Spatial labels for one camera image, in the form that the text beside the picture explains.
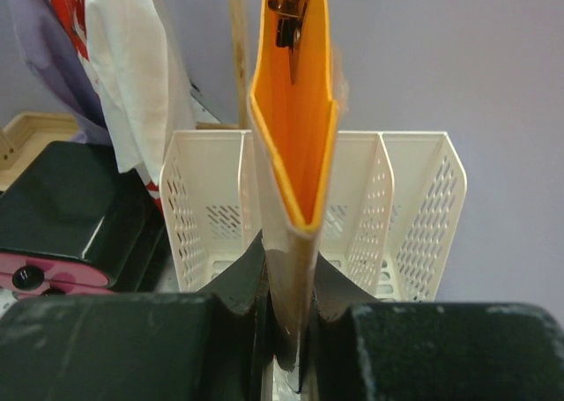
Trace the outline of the pink top drawer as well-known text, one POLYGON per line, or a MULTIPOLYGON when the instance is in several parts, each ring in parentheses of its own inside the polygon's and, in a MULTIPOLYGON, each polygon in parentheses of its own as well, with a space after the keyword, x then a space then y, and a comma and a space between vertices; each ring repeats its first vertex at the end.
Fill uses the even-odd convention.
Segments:
POLYGON ((61 259, 36 258, 8 253, 1 254, 1 272, 13 274, 23 266, 35 266, 43 270, 45 279, 85 286, 106 287, 108 277, 90 265, 61 259))

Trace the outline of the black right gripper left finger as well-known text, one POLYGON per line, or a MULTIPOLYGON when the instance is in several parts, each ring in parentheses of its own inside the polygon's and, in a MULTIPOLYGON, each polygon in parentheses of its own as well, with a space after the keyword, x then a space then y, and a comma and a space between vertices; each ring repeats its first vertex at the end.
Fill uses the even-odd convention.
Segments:
POLYGON ((267 305, 260 237, 194 293, 19 301, 1 321, 1 397, 258 400, 267 305))

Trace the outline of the orange clip folder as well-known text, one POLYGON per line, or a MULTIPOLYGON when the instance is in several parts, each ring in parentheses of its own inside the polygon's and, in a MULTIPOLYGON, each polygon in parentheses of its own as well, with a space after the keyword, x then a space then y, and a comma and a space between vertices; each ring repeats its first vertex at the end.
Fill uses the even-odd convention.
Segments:
POLYGON ((339 105, 327 0, 261 0, 249 86, 262 242, 276 320, 274 356, 301 390, 339 105))

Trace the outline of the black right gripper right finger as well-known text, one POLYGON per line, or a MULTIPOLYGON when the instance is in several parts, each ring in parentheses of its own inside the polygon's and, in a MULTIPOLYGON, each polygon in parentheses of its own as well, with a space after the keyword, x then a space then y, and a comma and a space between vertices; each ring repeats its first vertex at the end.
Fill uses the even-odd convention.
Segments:
POLYGON ((563 330, 540 307, 379 301, 319 258, 313 309, 316 400, 563 397, 563 330))

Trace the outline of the black drawer cabinet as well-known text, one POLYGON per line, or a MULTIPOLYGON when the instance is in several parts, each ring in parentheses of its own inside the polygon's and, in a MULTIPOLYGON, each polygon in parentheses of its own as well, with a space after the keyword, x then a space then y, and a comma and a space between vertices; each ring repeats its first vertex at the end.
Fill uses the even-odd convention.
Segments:
MULTIPOLYGON (((163 214, 104 145, 49 144, 1 195, 1 254, 83 263, 113 293, 155 289, 170 256, 163 214)), ((1 286, 15 291, 13 274, 1 286)))

